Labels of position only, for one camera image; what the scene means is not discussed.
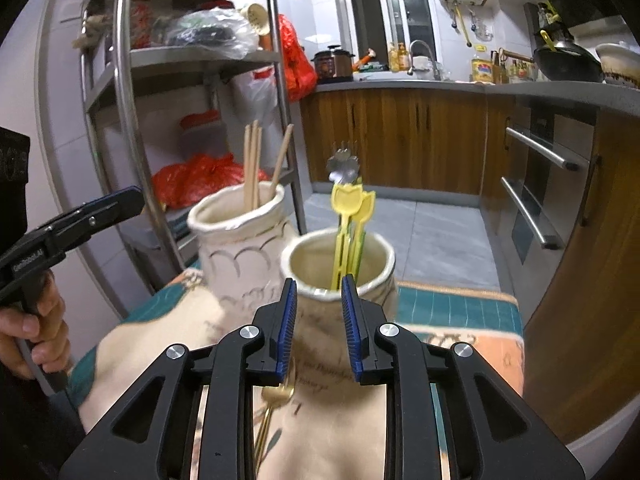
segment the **golden fork handle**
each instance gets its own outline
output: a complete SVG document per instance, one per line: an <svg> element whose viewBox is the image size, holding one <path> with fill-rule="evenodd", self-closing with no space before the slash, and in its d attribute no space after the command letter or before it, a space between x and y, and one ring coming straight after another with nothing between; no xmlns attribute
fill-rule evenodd
<svg viewBox="0 0 640 480"><path fill-rule="evenodd" d="M272 414L273 405L269 404L264 412L264 419L262 420L262 424L260 425L260 429L258 430L258 437L255 439L254 465L256 475L258 474L258 469L260 469L260 462L262 461L262 456L264 455L264 448L267 445L267 436L269 436L269 426L271 425Z"/></svg>

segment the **human hand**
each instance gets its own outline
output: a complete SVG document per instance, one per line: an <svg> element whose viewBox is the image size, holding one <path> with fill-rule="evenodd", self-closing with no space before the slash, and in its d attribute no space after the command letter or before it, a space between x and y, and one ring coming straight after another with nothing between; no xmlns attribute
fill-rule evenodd
<svg viewBox="0 0 640 480"><path fill-rule="evenodd" d="M24 379L33 379L33 374L15 344L15 337L36 343L31 357L46 373L64 370L69 361L69 328L62 319L65 301L50 271L37 308L40 318L15 308L0 308L0 362Z"/></svg>

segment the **faucet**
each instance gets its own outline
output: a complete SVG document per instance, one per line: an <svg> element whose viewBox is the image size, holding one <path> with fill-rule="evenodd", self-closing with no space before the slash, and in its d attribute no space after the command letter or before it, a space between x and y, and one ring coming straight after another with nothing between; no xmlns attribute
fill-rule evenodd
<svg viewBox="0 0 640 480"><path fill-rule="evenodd" d="M436 65L436 58L433 55L433 52L431 51L431 47L425 43L423 40L413 40L411 42L411 44L409 45L409 56L411 56L411 68L409 70L406 71L407 75L413 75L414 74L414 45L416 43L420 43L421 45L423 45L425 47L425 49L427 49L427 57L431 60L431 65L433 66L433 78L436 81L442 81L442 74L440 74L440 69L437 67Z"/></svg>

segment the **pressure cooker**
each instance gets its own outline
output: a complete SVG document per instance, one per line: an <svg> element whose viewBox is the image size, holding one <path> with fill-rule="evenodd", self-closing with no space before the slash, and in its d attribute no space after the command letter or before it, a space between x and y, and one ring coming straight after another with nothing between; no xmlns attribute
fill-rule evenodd
<svg viewBox="0 0 640 480"><path fill-rule="evenodd" d="M353 81L352 57L340 45L329 45L328 50L318 52L314 56L318 84Z"/></svg>

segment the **stainless steel dishwasher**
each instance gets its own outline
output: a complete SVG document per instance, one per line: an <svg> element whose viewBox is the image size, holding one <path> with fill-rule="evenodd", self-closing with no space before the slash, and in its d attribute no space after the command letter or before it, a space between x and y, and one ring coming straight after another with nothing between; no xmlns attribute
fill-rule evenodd
<svg viewBox="0 0 640 480"><path fill-rule="evenodd" d="M508 199L498 239L523 323L560 264L589 174L595 113L581 120L560 113L567 112L532 104L505 130L511 166L501 179Z"/></svg>

